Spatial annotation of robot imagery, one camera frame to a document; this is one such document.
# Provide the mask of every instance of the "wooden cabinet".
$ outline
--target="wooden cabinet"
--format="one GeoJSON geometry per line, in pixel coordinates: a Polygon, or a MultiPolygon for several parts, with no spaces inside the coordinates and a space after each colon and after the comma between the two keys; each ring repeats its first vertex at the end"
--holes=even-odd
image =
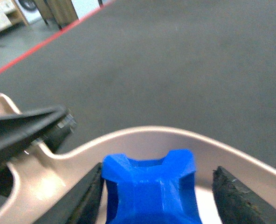
{"type": "Polygon", "coordinates": [[[28,23],[14,0],[0,0],[0,31],[18,23],[28,23]]]}

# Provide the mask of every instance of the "black rubber pad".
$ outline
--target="black rubber pad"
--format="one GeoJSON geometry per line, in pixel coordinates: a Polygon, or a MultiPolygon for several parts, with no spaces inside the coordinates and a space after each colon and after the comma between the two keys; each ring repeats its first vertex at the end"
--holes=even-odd
{"type": "Polygon", "coordinates": [[[276,224],[276,209],[223,167],[214,171],[213,193],[223,224],[276,224]]]}
{"type": "Polygon", "coordinates": [[[98,163],[60,201],[34,224],[93,224],[101,201],[104,180],[98,163]]]}

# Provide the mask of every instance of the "blue plastic block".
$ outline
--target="blue plastic block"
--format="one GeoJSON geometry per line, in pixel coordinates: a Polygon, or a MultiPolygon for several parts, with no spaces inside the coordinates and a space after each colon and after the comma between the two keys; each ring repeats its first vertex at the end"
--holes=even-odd
{"type": "Polygon", "coordinates": [[[201,224],[193,154],[172,150],[159,160],[137,161],[125,154],[104,158],[108,189],[106,224],[201,224]]]}

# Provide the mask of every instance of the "gray floor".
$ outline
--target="gray floor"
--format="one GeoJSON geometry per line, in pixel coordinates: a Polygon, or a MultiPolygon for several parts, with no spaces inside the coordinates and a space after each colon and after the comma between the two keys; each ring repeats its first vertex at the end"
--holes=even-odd
{"type": "Polygon", "coordinates": [[[116,0],[1,74],[0,92],[22,111],[69,107],[61,152],[163,125],[276,168],[276,1],[116,0]]]}
{"type": "Polygon", "coordinates": [[[39,20],[29,27],[18,24],[0,33],[0,68],[58,32],[55,23],[39,20]]]}

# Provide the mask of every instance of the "red line on floor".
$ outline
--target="red line on floor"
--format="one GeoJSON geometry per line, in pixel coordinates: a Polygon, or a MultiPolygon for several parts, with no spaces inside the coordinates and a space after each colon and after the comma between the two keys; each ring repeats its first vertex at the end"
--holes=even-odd
{"type": "Polygon", "coordinates": [[[5,70],[9,69],[10,67],[14,66],[15,64],[17,64],[18,62],[22,61],[23,59],[25,59],[26,57],[30,56],[31,54],[33,54],[34,52],[36,52],[37,50],[39,50],[40,48],[46,46],[47,44],[49,44],[50,42],[52,42],[53,40],[57,39],[59,36],[63,35],[64,33],[70,31],[72,28],[78,26],[80,23],[82,23],[83,21],[87,20],[88,18],[90,18],[91,16],[93,16],[94,14],[98,13],[99,11],[101,11],[104,7],[110,5],[113,1],[110,1],[106,4],[104,4],[102,7],[100,8],[96,8],[94,10],[92,10],[91,12],[89,12],[87,15],[85,15],[84,17],[80,18],[79,20],[74,21],[73,23],[67,25],[66,27],[64,27],[62,30],[58,31],[57,33],[53,34],[52,36],[50,36],[49,38],[47,38],[46,40],[42,41],[41,43],[37,44],[36,46],[34,46],[33,48],[31,48],[30,50],[26,51],[25,53],[23,53],[21,56],[17,57],[16,59],[12,60],[10,63],[6,64],[5,66],[0,68],[0,74],[2,72],[4,72],[5,70]]]}

